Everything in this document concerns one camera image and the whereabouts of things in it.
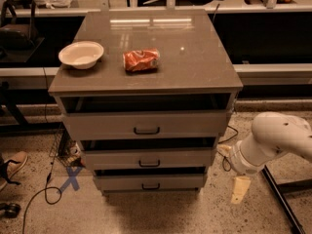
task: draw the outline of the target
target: white bowl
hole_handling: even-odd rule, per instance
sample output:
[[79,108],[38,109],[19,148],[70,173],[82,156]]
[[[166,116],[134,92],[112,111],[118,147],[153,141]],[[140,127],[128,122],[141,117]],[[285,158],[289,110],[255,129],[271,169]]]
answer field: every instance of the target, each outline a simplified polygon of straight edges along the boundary
[[96,42],[82,41],[70,44],[63,48],[59,54],[59,60],[77,69],[88,69],[94,66],[103,55],[104,48]]

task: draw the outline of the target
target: floor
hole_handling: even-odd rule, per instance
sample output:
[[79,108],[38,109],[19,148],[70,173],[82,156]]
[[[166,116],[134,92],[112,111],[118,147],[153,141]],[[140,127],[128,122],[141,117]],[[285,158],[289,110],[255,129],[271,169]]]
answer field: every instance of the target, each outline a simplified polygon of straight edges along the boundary
[[[235,109],[229,125],[239,134],[227,141],[227,145],[246,137],[254,116],[261,111],[300,116],[312,124],[311,100],[238,100]],[[55,105],[25,106],[20,110],[31,123],[59,120]],[[14,119],[6,112],[0,123],[11,124]],[[228,129],[221,140],[233,134]],[[5,158],[21,150],[28,153],[26,165],[14,176],[21,185],[7,185],[0,192],[0,203],[21,205],[16,218],[5,218],[4,212],[0,212],[1,234],[22,233],[24,220],[24,233],[31,234],[292,233],[290,222],[262,173],[252,178],[241,204],[230,203],[236,174],[222,168],[222,157],[218,154],[209,169],[206,185],[199,192],[127,192],[102,196],[89,171],[74,167],[69,176],[58,159],[52,167],[55,136],[53,133],[0,136],[0,150]],[[270,162],[268,168],[281,183],[310,179],[312,175],[311,164],[293,154]],[[60,200],[53,205],[46,202],[44,192],[39,192],[45,188],[51,170],[49,186],[62,191]],[[59,196],[55,189],[47,190],[49,202],[57,201]],[[306,233],[311,233],[311,190],[286,197]]]

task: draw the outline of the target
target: drawer handle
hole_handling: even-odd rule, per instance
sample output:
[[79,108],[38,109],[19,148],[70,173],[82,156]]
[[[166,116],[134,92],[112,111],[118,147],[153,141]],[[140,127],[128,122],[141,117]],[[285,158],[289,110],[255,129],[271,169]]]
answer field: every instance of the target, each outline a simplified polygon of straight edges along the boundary
[[158,183],[156,186],[151,185],[144,185],[142,184],[142,190],[158,190],[160,188],[160,183]]
[[148,131],[140,131],[137,128],[134,128],[134,132],[138,136],[148,136],[148,135],[157,135],[160,132],[160,127],[158,127],[155,131],[148,132]]
[[157,168],[160,166],[160,160],[157,161],[157,164],[143,164],[141,163],[141,161],[138,161],[138,164],[142,167],[142,168]]

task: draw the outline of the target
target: gray cabinet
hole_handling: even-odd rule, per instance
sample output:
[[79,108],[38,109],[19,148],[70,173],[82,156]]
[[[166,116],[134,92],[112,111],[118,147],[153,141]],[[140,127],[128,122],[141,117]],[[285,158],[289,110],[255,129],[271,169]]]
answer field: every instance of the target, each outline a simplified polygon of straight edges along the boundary
[[[88,13],[76,41],[105,49],[87,70],[62,65],[49,93],[97,188],[200,189],[242,84],[202,10]],[[122,54],[157,48],[153,72]]]

